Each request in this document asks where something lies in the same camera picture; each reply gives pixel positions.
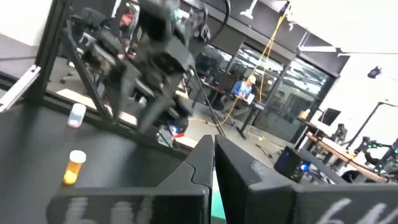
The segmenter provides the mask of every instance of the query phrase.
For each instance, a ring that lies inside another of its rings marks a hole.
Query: white wall
[[[0,34],[40,45],[52,0],[0,1]]]
[[[337,128],[338,123],[344,123],[348,130],[346,139],[349,140],[379,101],[398,102],[398,82],[394,81],[394,78],[398,78],[397,61],[398,56],[353,55],[350,57],[340,74],[341,77],[332,86],[320,106],[321,110],[333,108],[341,111],[339,117],[331,125],[333,130]],[[368,78],[367,74],[376,65],[382,67],[382,74],[376,79]],[[313,120],[318,119],[319,116],[320,113],[317,113]],[[380,122],[384,123],[378,127],[377,133],[380,135],[396,129],[389,126],[388,119]],[[375,133],[369,137],[378,138]],[[359,143],[360,139],[352,145],[351,149],[355,149]]]

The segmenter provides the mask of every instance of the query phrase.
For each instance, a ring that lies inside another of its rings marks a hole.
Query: ceiling
[[[278,11],[285,1],[260,0]],[[291,0],[292,20],[344,52],[398,53],[394,0]]]

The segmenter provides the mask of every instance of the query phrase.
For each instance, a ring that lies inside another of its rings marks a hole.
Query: blue light
[[[303,172],[308,171],[309,168],[310,168],[310,165],[307,164],[307,163],[303,163],[303,164],[300,166],[300,170],[303,171]]]

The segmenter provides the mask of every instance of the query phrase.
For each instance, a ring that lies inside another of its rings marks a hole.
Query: blue shirt
[[[243,95],[243,98],[247,98],[251,93],[251,86],[243,84],[243,81],[236,82],[232,88],[232,94],[235,96]]]

